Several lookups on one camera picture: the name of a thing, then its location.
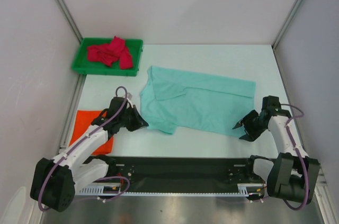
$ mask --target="teal cloth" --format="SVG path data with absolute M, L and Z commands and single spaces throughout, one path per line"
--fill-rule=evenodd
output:
M 141 93 L 148 129 L 173 134 L 176 127 L 240 137 L 232 130 L 254 109 L 255 82 L 151 66 Z

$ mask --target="red cloth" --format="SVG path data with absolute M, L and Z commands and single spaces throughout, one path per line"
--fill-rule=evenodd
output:
M 114 37 L 109 44 L 87 47 L 87 59 L 89 61 L 100 61 L 109 67 L 112 67 L 112 63 L 120 60 L 120 69 L 133 68 L 132 56 L 125 46 L 125 40 L 118 37 Z

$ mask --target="folded orange fabric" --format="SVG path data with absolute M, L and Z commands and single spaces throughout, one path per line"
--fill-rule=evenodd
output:
M 97 118 L 100 113 L 101 111 L 78 110 L 76 113 L 72 139 L 69 143 L 70 146 L 86 132 L 88 127 L 91 125 L 91 122 Z M 92 155 L 109 154 L 113 148 L 113 141 L 114 139 L 111 137 L 106 143 L 95 150 Z

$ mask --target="shiny floor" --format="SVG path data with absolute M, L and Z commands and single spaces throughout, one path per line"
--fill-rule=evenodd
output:
M 280 199 L 250 203 L 244 198 L 123 196 L 103 204 L 73 203 L 66 211 L 50 210 L 41 223 L 113 224 L 299 224 L 323 223 L 316 200 L 294 212 Z

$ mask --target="green tray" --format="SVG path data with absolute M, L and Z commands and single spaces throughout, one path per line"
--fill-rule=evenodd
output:
M 87 60 L 87 47 L 91 45 L 101 45 L 110 43 L 112 38 L 84 38 L 72 63 L 72 69 L 80 74 L 116 75 L 135 77 L 139 70 L 140 56 L 142 52 L 142 40 L 125 39 L 133 59 L 133 68 L 120 69 L 119 61 L 114 62 L 112 67 L 108 67 L 101 62 Z

